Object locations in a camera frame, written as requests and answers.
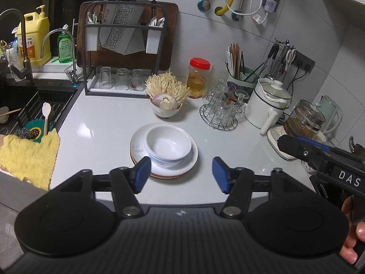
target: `dish cloth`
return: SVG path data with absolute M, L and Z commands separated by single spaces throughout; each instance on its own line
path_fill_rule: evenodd
M 40 143 L 7 135 L 0 147 L 0 165 L 14 177 L 28 180 L 35 187 L 48 191 L 60 137 L 56 129 L 42 137 Z

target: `human hand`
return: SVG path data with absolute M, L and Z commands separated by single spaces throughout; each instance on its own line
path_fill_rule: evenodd
M 344 245 L 341 248 L 340 256 L 350 264 L 354 264 L 357 260 L 357 253 L 354 246 L 357 240 L 365 242 L 365 222 L 360 222 L 357 226 L 352 225 L 352 197 L 348 197 L 342 205 L 341 211 L 346 215 L 349 222 L 349 233 L 346 237 Z

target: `black sink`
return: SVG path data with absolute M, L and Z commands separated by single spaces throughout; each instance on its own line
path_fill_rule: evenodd
M 33 85 L 27 85 L 26 81 L 15 82 L 8 79 L 0 87 L 0 107 L 7 106 L 9 111 L 19 108 L 22 110 L 11 113 L 8 121 L 0 124 L 0 134 L 13 134 L 28 121 L 44 118 L 43 102 L 51 104 L 54 114 L 49 123 L 59 130 L 82 87 L 72 87 L 67 80 L 35 79 Z

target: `red lid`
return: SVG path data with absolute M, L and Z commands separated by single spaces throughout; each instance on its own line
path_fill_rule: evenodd
M 190 65 L 194 68 L 200 69 L 200 70 L 209 70 L 210 69 L 210 63 L 201 58 L 192 58 L 190 60 Z

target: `white tray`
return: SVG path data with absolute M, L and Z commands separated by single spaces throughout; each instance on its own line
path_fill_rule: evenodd
M 109 89 L 100 89 L 99 88 L 99 82 L 100 82 L 100 78 L 99 78 L 100 74 L 96 74 L 94 75 L 94 77 L 92 78 L 92 80 L 88 83 L 88 90 L 89 92 L 97 92 L 97 93 L 114 93 L 114 94 L 126 94 L 126 95 L 141 95 L 141 96 L 145 96 L 147 95 L 147 90 L 132 90 L 132 89 L 128 89 L 128 90 L 121 90 L 121 89 L 116 89 L 115 88 L 115 84 L 113 84 L 112 88 Z

